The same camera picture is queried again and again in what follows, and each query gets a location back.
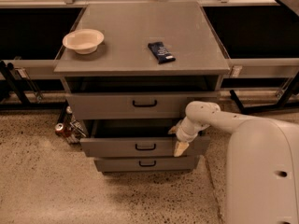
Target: drawer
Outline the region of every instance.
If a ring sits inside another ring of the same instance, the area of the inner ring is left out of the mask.
[[[83,151],[87,157],[172,157],[176,137],[83,138]],[[209,144],[208,136],[197,137],[183,154],[204,155]]]
[[[76,119],[179,118],[196,99],[214,92],[77,93],[66,99]]]
[[[199,158],[98,159],[94,163],[99,172],[192,170],[196,168]]]

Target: drawer handle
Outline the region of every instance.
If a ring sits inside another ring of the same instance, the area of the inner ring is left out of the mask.
[[[155,107],[157,104],[158,104],[157,100],[155,100],[154,103],[153,103],[153,104],[150,104],[150,105],[137,105],[135,100],[133,100],[133,102],[132,102],[132,105],[133,105],[134,107],[139,107],[139,108],[144,108],[144,107]]]
[[[139,166],[140,167],[154,167],[156,166],[157,161],[154,161],[153,163],[147,163],[147,164],[142,164],[142,161],[139,161]]]
[[[153,147],[139,147],[138,144],[135,144],[135,149],[138,151],[152,151],[156,149],[156,144],[153,144]]]

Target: open drawer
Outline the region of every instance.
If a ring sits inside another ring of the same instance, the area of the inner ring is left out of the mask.
[[[173,157],[177,138],[168,130],[177,119],[97,120],[80,143],[87,157]],[[209,137],[197,137],[183,155],[204,155]]]

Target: white bowl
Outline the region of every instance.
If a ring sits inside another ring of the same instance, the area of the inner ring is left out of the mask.
[[[97,46],[104,40],[104,35],[93,29],[81,29],[69,33],[64,37],[63,44],[78,54],[90,54],[96,51]]]

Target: speckled floor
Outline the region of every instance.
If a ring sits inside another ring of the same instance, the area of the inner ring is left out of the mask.
[[[221,102],[236,111],[230,100]],[[0,112],[0,223],[200,223],[225,220],[229,134],[208,128],[192,172],[102,175],[54,133],[59,110]],[[299,122],[299,109],[259,116]]]

